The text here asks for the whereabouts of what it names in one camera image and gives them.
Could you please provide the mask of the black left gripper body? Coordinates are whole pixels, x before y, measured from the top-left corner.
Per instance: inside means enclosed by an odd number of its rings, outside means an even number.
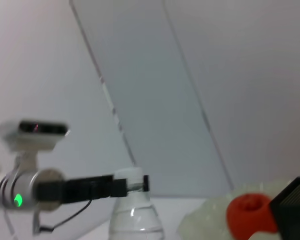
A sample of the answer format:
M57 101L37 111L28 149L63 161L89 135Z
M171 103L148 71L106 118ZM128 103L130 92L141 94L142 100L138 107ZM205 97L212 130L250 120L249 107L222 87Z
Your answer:
M71 204L110 197L112 175L38 183L36 200Z

